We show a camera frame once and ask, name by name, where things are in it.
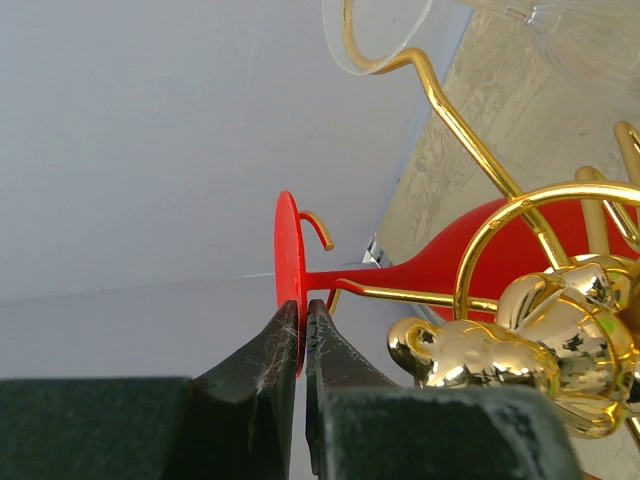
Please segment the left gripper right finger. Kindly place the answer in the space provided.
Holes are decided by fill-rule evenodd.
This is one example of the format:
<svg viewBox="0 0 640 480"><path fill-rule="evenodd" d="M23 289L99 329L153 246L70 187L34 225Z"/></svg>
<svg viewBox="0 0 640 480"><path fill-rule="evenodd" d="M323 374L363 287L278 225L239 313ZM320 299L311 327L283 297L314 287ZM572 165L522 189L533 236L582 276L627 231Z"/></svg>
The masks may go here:
<svg viewBox="0 0 640 480"><path fill-rule="evenodd" d="M580 479L549 400L523 387L395 384L338 331L307 317L306 439L321 479Z"/></svg>

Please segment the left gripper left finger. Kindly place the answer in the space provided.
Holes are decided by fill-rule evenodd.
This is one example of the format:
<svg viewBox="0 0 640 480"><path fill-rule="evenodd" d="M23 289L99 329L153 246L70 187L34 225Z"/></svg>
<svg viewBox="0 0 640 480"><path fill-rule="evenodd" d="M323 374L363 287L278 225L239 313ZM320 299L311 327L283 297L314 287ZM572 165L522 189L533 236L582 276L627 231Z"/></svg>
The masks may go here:
<svg viewBox="0 0 640 480"><path fill-rule="evenodd" d="M195 378L1 384L5 479L284 479L298 309Z"/></svg>

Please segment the red wine glass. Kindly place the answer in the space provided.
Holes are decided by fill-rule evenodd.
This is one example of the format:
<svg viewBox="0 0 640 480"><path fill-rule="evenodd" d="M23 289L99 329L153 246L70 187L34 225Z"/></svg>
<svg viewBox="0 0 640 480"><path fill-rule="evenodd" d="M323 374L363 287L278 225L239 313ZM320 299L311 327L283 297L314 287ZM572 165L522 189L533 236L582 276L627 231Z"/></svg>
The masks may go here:
<svg viewBox="0 0 640 480"><path fill-rule="evenodd" d="M325 248L330 239L321 222L298 210L293 195L280 193L274 222L275 282L278 303L294 301L298 307L297 361L305 356L308 294L335 289L339 279L368 287L450 295L460 260L476 231L504 205L498 199L464 214L442 230L416 256L389 268L310 272L306 268L301 221L309 221ZM521 218L505 225L485 247L470 285L473 297L497 300L516 278L549 267L537 239Z"/></svg>

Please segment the gold wine glass rack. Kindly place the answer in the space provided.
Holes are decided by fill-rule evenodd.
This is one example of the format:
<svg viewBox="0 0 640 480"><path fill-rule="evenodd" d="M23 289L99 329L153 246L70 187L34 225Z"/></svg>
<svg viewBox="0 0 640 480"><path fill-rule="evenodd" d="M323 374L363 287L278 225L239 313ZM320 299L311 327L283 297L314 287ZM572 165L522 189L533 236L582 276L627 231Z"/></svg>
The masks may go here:
<svg viewBox="0 0 640 480"><path fill-rule="evenodd" d="M638 130L625 121L614 127L625 182L609 182L584 166L570 182L525 192L451 104L423 50L405 48L369 74L408 65L435 113L505 203L467 244L452 294L339 279L325 290L329 305L348 291L446 309L441 326L406 318L390 330L389 353L418 388L525 385L554 403L570 433L615 433L639 411ZM485 247L517 218L534 234L549 267L516 278L497 300L471 296Z"/></svg>

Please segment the clear wine glass front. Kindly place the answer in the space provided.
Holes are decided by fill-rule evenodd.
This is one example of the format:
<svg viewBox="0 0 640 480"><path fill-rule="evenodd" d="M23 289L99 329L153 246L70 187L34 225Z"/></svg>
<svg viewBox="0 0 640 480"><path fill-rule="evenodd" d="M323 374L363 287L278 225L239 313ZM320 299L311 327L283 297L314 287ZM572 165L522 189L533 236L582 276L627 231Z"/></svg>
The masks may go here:
<svg viewBox="0 0 640 480"><path fill-rule="evenodd" d="M369 74L403 49L454 51L472 14L509 21L560 74L623 103L639 100L636 1L325 1L325 38L345 71Z"/></svg>

